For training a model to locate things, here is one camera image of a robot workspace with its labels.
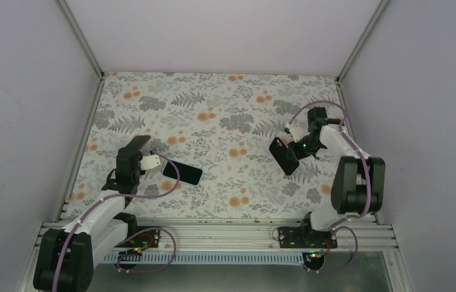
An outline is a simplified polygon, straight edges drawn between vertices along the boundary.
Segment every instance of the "white wall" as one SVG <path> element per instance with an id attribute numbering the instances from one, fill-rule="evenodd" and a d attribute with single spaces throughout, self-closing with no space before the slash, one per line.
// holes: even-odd
<path id="1" fill-rule="evenodd" d="M 0 291 L 57 210 L 97 83 L 55 1 L 0 1 Z"/>
<path id="2" fill-rule="evenodd" d="M 67 0 L 104 71 L 338 75 L 380 0 Z"/>
<path id="3" fill-rule="evenodd" d="M 392 1 L 343 84 L 415 291 L 456 291 L 456 1 Z"/>

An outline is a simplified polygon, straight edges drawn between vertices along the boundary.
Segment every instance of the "floral tablecloth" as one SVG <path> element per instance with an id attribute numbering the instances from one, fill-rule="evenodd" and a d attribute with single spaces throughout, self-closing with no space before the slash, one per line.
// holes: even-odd
<path id="1" fill-rule="evenodd" d="M 311 100 L 339 103 L 333 77 L 110 72 L 88 137 L 66 217 L 100 194 L 117 150 L 151 135 L 144 149 L 204 170 L 197 187 L 164 198 L 133 200 L 126 212 L 147 218 L 302 218 L 329 202 L 337 164 L 326 150 L 283 174 L 268 147 L 291 141 L 285 123 Z M 330 117 L 339 109 L 327 105 Z M 296 123 L 307 127 L 306 111 Z M 141 178 L 139 194 L 173 186 L 161 167 Z"/>

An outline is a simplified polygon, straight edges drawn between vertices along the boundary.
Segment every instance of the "cable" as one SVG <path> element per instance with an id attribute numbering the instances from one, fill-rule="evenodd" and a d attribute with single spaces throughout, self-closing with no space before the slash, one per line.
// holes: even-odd
<path id="1" fill-rule="evenodd" d="M 355 232 L 347 227 L 347 226 L 339 226 L 337 227 L 334 232 L 337 232 L 339 231 L 340 229 L 347 229 L 351 232 L 351 234 L 353 235 L 353 238 L 355 239 L 355 251 L 353 252 L 353 255 L 351 256 L 351 259 L 346 263 L 346 265 L 343 265 L 342 267 L 340 268 L 337 268 L 337 269 L 334 269 L 334 270 L 331 270 L 331 271 L 315 271 L 316 274 L 335 274 L 335 273 L 338 273 L 344 269 L 346 269 L 347 267 L 349 267 L 349 265 L 355 260 L 355 258 L 357 257 L 357 252 L 359 251 L 359 242 L 357 241 L 357 235 L 355 234 Z M 310 272 L 310 269 L 305 265 L 305 264 L 302 264 L 303 268 L 307 270 L 307 273 Z"/>
<path id="2" fill-rule="evenodd" d="M 360 215 L 344 216 L 340 220 L 337 220 L 337 221 L 335 221 L 334 223 L 332 223 L 330 225 L 330 229 L 331 229 L 333 235 L 335 235 L 337 233 L 337 231 L 339 231 L 340 229 L 347 229 L 347 230 L 349 230 L 352 233 L 353 238 L 355 239 L 355 252 L 354 252 L 353 256 L 351 257 L 351 259 L 349 260 L 349 262 L 346 265 L 342 266 L 341 268 L 335 269 L 333 271 L 325 271 L 325 272 L 317 271 L 317 273 L 321 273 L 321 274 L 330 274 L 330 273 L 337 273 L 337 272 L 340 272 L 340 271 L 344 270 L 357 257 L 357 251 L 359 250 L 359 243 L 358 243 L 357 235 L 355 234 L 355 232 L 351 228 L 349 228 L 347 226 L 339 226 L 339 227 L 337 227 L 337 226 L 342 224 L 343 222 L 345 222 L 349 218 L 362 218 L 365 215 L 367 215 L 367 213 L 370 210 L 370 204 L 371 204 L 371 180 L 370 180 L 370 171 L 368 169 L 368 164 L 366 163 L 366 158 L 364 157 L 364 154 L 362 154 L 362 152 L 360 151 L 359 146 L 357 146 L 357 144 L 355 144 L 349 138 L 349 136 L 343 131 L 342 126 L 344 125 L 344 122 L 345 122 L 346 118 L 348 117 L 348 113 L 346 112 L 346 110 L 342 106 L 340 106 L 339 104 L 337 104 L 335 102 L 332 102 L 330 100 L 315 100 L 313 102 L 309 102 L 306 105 L 304 105 L 302 108 L 300 108 L 300 110 L 298 110 L 294 114 L 294 116 L 292 116 L 292 119 L 290 120 L 289 125 L 292 124 L 294 119 L 296 119 L 296 117 L 300 114 L 300 112 L 302 112 L 302 110 L 308 108 L 309 106 L 318 104 L 318 103 L 328 103 L 330 105 L 336 106 L 337 108 L 339 108 L 342 111 L 343 119 L 339 123 L 339 131 L 341 132 L 341 135 L 344 138 L 344 140 L 346 140 L 346 142 L 351 146 L 351 148 L 353 150 L 355 150 L 355 152 L 357 152 L 357 154 L 359 155 L 360 161 L 362 162 L 362 165 L 363 165 L 363 168 L 364 168 L 364 177 L 366 179 L 366 205 L 364 206 L 364 210 L 362 211 L 362 213 Z"/>
<path id="3" fill-rule="evenodd" d="M 116 262 L 116 267 L 118 268 L 118 271 L 121 272 L 126 272 L 126 273 L 138 273 L 138 274 L 145 274 L 145 273 L 155 273 L 155 272 L 159 272 L 159 271 L 162 271 L 164 269 L 166 269 L 168 266 L 170 266 L 170 264 L 175 260 L 176 258 L 176 252 L 177 252 L 177 249 L 176 249 L 176 239 L 174 239 L 174 236 L 172 236 L 172 234 L 170 234 L 170 232 L 166 231 L 165 229 L 163 228 L 159 228 L 159 227 L 149 227 L 149 228 L 145 228 L 143 230 L 140 230 L 138 231 L 137 233 L 129 236 L 128 238 L 126 238 L 124 241 L 122 242 L 119 242 L 117 245 L 121 245 L 123 243 L 126 243 L 128 242 L 129 240 L 135 238 L 138 234 L 140 233 L 143 233 L 143 232 L 147 232 L 147 231 L 151 231 L 151 230 L 159 230 L 159 231 L 163 231 L 165 232 L 166 234 L 169 235 L 170 239 L 172 240 L 172 244 L 174 245 L 174 248 L 172 250 L 172 257 L 170 258 L 169 262 L 167 262 L 165 265 L 157 268 L 157 269 L 149 269 L 149 270 L 140 270 L 140 271 L 131 271 L 131 270 L 128 270 L 128 269 L 124 269 L 124 268 L 121 268 L 120 267 L 120 262 L 122 261 L 122 259 L 126 258 L 126 257 L 130 257 L 132 256 L 132 254 L 124 254 L 120 257 L 118 257 L 117 259 L 117 262 Z"/>
<path id="4" fill-rule="evenodd" d="M 155 199 L 155 198 L 161 198 L 162 196 L 166 196 L 170 193 L 172 193 L 179 185 L 180 182 L 180 173 L 178 167 L 170 160 L 169 158 L 165 157 L 164 155 L 158 154 L 159 157 L 165 159 L 170 165 L 174 168 L 176 171 L 177 177 L 176 177 L 176 183 L 174 186 L 168 190 L 167 192 L 162 193 L 161 195 L 128 195 L 128 194 L 123 194 L 123 193 L 117 193 L 115 195 L 108 195 L 105 196 L 102 200 L 96 201 L 93 205 L 91 205 L 81 216 L 80 221 L 84 220 L 96 207 L 104 203 L 106 200 L 109 200 L 111 198 L 118 198 L 118 197 L 124 197 L 124 198 L 133 198 L 133 199 Z M 61 248 L 61 253 L 59 255 L 59 259 L 57 260 L 57 265 L 55 266 L 55 271 L 54 271 L 54 281 L 52 283 L 52 292 L 57 292 L 57 282 L 59 281 L 59 275 L 61 273 L 61 267 L 63 266 L 63 259 L 65 258 L 66 254 L 66 249 L 68 248 L 68 245 L 70 244 L 70 241 L 72 240 L 72 236 L 74 236 L 76 230 L 81 226 L 80 223 L 75 224 L 75 226 L 70 230 L 68 235 L 66 236 L 65 242 L 63 243 L 63 247 Z"/>
<path id="5" fill-rule="evenodd" d="M 276 240 L 277 242 L 279 241 L 279 238 L 276 238 L 276 237 L 275 237 L 275 230 L 278 229 L 278 228 L 279 228 L 279 227 L 274 228 L 273 231 L 271 232 L 271 237 L 272 237 L 274 240 Z"/>
<path id="6" fill-rule="evenodd" d="M 324 255 L 327 255 L 330 253 L 332 248 L 330 247 L 330 241 L 328 239 L 325 239 L 324 242 L 326 243 L 326 254 L 324 254 Z"/>
<path id="7" fill-rule="evenodd" d="M 150 235 L 150 233 L 144 233 L 144 234 L 141 234 L 140 236 L 149 238 L 147 241 L 147 248 L 149 248 L 152 245 L 152 243 L 154 242 L 154 237 L 152 237 L 152 235 Z"/>

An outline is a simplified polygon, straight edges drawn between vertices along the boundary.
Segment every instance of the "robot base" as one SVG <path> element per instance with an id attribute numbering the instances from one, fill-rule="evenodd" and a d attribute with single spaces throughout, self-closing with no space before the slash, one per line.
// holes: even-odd
<path id="1" fill-rule="evenodd" d="M 330 231 L 316 231 L 310 225 L 310 212 L 301 220 L 299 227 L 279 227 L 278 239 L 280 248 L 327 248 L 326 242 L 330 248 L 337 247 L 337 239 L 332 239 Z"/>

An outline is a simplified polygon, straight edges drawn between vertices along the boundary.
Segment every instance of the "smartphone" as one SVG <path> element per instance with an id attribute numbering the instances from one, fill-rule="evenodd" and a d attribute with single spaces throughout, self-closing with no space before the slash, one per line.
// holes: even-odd
<path id="1" fill-rule="evenodd" d="M 177 161 L 172 161 L 177 166 L 178 171 L 180 172 L 180 181 L 191 186 L 199 185 L 201 178 L 203 178 L 203 170 L 191 165 L 180 163 Z M 163 176 L 168 178 L 177 179 L 177 174 L 174 168 L 170 163 L 167 162 L 165 168 L 163 168 Z"/>

